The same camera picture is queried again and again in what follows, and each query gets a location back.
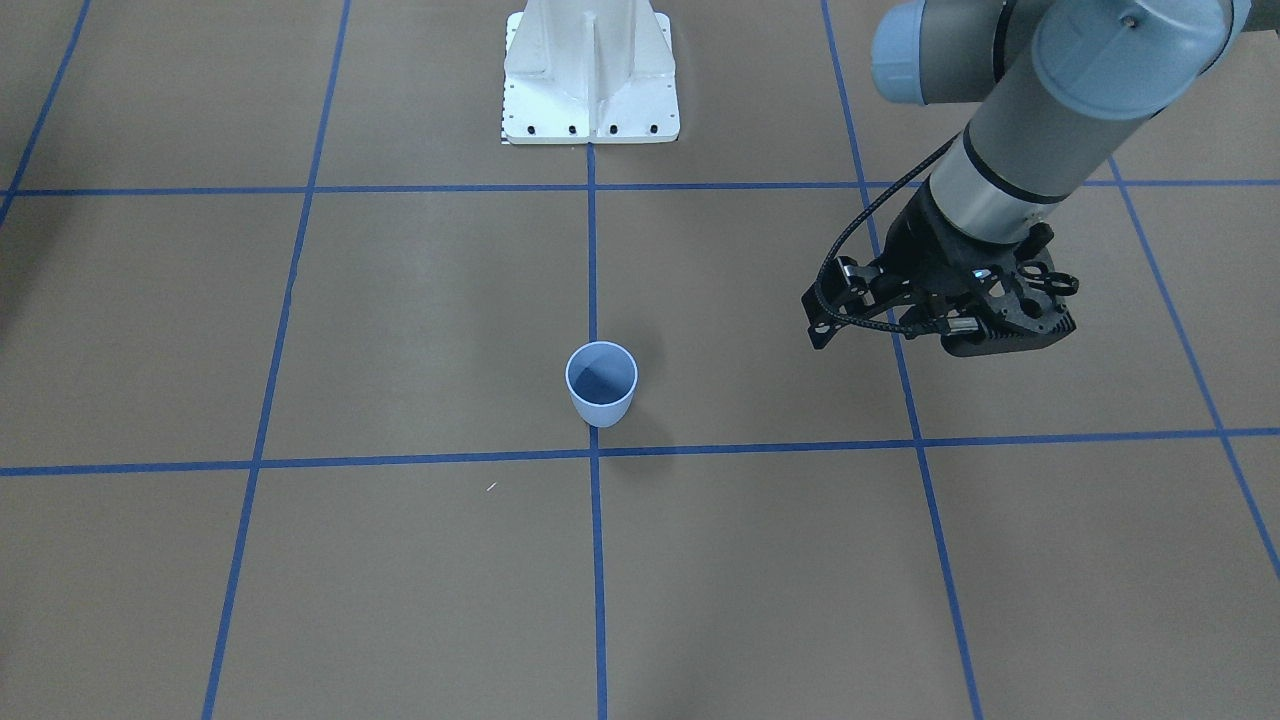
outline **black band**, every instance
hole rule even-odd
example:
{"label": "black band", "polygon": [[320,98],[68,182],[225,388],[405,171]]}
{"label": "black band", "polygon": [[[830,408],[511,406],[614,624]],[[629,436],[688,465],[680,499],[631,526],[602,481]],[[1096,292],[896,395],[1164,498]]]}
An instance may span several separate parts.
{"label": "black band", "polygon": [[1016,197],[1024,202],[1033,202],[1036,205],[1055,205],[1070,197],[1068,195],[1048,196],[1048,195],[1036,195],[1029,190],[1023,190],[1016,184],[1006,181],[1005,178],[996,174],[996,170],[991,169],[991,165],[986,160],[978,156],[978,151],[973,147],[973,140],[969,138],[969,126],[964,128],[964,152],[969,156],[969,161],[977,168],[978,174],[983,177],[987,182],[1000,188],[1001,192],[1011,197]]}
{"label": "black band", "polygon": [[1018,0],[1005,0],[1000,9],[1000,19],[996,20],[996,40],[991,44],[991,73],[996,82],[1005,77],[1005,44],[1009,42],[1009,20],[1014,17],[1014,8]]}

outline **white stand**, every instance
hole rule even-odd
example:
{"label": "white stand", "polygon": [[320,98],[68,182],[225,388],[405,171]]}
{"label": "white stand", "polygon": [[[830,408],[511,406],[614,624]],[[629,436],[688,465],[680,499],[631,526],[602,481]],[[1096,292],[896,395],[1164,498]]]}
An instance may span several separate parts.
{"label": "white stand", "polygon": [[513,145],[671,142],[671,19],[649,0],[529,0],[507,19],[502,133]]}

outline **white cup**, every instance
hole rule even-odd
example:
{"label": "white cup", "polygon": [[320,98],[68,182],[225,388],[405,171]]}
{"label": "white cup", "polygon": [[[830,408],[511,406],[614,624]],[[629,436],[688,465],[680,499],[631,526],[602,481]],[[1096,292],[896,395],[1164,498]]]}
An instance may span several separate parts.
{"label": "white cup", "polygon": [[589,425],[608,428],[622,419],[636,395],[636,359],[621,345],[589,342],[570,355],[564,384]]}

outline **floor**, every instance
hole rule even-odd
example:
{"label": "floor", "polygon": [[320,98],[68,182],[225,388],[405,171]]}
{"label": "floor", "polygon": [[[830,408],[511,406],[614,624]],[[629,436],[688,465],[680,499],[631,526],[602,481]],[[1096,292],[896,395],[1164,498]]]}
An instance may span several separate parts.
{"label": "floor", "polygon": [[0,5],[0,717],[1280,715],[1280,41],[1055,214],[1070,338],[814,352],[973,111],[890,1],[662,0],[596,149],[499,143],[520,0]]}

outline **light blue cup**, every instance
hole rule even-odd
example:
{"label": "light blue cup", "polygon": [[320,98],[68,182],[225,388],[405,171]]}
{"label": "light blue cup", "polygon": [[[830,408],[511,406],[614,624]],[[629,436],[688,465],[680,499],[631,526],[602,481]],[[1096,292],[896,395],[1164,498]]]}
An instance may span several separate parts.
{"label": "light blue cup", "polygon": [[636,395],[636,359],[621,345],[589,342],[570,355],[564,384],[589,425],[608,428],[622,419]]}

